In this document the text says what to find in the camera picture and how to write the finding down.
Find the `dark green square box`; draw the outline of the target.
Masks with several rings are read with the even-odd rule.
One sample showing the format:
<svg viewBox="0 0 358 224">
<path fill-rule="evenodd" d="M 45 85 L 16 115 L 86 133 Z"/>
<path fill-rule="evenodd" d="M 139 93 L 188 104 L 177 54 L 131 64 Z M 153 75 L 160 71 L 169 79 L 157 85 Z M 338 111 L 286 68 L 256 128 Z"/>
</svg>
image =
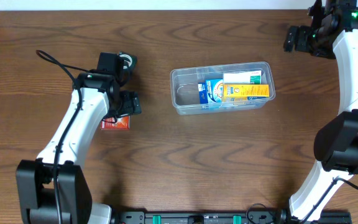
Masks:
<svg viewBox="0 0 358 224">
<path fill-rule="evenodd" d="M 137 64 L 137 57 L 126 52 L 119 52 L 119 56 L 124 60 L 124 71 L 132 73 Z"/>
</svg>

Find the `red Panadol ActiFast box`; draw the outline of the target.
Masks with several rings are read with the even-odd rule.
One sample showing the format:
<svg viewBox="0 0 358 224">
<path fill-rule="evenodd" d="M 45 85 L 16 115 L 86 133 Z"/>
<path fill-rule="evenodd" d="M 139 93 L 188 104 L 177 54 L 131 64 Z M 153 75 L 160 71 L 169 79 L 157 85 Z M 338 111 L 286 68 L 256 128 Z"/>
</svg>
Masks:
<svg viewBox="0 0 358 224">
<path fill-rule="evenodd" d="M 102 130 L 116 130 L 116 129 L 129 129 L 130 128 L 130 117 L 126 116 L 123 118 L 108 118 L 101 122 Z"/>
</svg>

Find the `blue fever patch box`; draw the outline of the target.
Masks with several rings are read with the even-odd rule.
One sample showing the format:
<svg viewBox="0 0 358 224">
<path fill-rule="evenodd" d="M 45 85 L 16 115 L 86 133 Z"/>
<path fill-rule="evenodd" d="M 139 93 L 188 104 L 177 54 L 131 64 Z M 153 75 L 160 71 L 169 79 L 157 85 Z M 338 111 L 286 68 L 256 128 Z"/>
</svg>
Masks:
<svg viewBox="0 0 358 224">
<path fill-rule="evenodd" d="M 198 91 L 201 104 L 212 103 L 244 103 L 250 100 L 259 100 L 269 97 L 245 97 L 245 98 L 224 98 L 223 97 L 223 79 L 209 79 L 198 84 Z"/>
</svg>

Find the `clear plastic container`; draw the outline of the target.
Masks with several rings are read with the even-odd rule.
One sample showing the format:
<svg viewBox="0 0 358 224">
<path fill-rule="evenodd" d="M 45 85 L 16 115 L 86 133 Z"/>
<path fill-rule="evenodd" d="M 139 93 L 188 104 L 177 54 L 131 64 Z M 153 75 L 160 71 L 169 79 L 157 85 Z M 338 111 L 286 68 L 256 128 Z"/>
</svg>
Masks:
<svg viewBox="0 0 358 224">
<path fill-rule="evenodd" d="M 224 73 L 262 71 L 261 84 L 269 85 L 270 97 L 244 103 L 201 104 L 198 84 L 209 79 L 223 79 Z M 267 62 L 235 63 L 205 67 L 180 68 L 171 71 L 172 103 L 180 115 L 219 113 L 261 108 L 275 98 L 272 71 Z"/>
</svg>

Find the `yellow medicine box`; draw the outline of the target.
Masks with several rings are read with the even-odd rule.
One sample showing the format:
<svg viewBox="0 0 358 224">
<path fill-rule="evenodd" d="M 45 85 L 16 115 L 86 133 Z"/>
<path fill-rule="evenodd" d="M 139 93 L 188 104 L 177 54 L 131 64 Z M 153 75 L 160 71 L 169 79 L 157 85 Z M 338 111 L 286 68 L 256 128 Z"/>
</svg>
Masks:
<svg viewBox="0 0 358 224">
<path fill-rule="evenodd" d="M 269 85 L 251 84 L 224 84 L 224 98 L 269 97 Z"/>
</svg>

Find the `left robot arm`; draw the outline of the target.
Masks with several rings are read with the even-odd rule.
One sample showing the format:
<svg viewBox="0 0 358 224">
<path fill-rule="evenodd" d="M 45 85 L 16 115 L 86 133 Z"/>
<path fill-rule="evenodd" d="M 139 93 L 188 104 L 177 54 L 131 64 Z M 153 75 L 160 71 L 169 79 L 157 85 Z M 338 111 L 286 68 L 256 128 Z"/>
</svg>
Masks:
<svg viewBox="0 0 358 224">
<path fill-rule="evenodd" d="M 95 69 L 72 67 L 48 53 L 36 54 L 72 80 L 70 105 L 55 134 L 34 160 L 22 160 L 16 182 L 23 223 L 119 223 L 111 206 L 94 202 L 83 168 L 90 143 L 105 119 L 116 123 L 141 113 L 137 92 L 123 90 L 137 57 L 126 52 L 99 55 Z"/>
</svg>

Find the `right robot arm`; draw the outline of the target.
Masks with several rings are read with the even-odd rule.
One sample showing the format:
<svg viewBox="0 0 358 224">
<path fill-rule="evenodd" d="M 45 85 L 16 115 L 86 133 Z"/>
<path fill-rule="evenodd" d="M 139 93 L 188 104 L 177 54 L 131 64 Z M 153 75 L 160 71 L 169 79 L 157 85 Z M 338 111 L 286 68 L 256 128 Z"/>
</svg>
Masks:
<svg viewBox="0 0 358 224">
<path fill-rule="evenodd" d="M 325 212 L 324 207 L 358 174 L 358 5 L 355 0 L 317 0 L 308 14 L 311 24 L 290 27 L 283 48 L 334 59 L 340 103 L 337 116 L 315 136 L 310 173 L 274 222 L 350 223 L 349 213 Z"/>
</svg>

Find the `white green Panadol box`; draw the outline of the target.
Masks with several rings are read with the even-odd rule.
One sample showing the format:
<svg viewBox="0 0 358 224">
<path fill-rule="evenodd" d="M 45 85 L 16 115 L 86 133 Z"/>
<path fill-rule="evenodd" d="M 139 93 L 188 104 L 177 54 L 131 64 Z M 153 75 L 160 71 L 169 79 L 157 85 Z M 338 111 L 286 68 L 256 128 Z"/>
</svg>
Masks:
<svg viewBox="0 0 358 224">
<path fill-rule="evenodd" d="M 250 84 L 259 85 L 261 84 L 262 71 L 248 71 L 248 72 L 237 72 L 237 73 L 224 73 L 223 83 L 224 84 Z"/>
</svg>

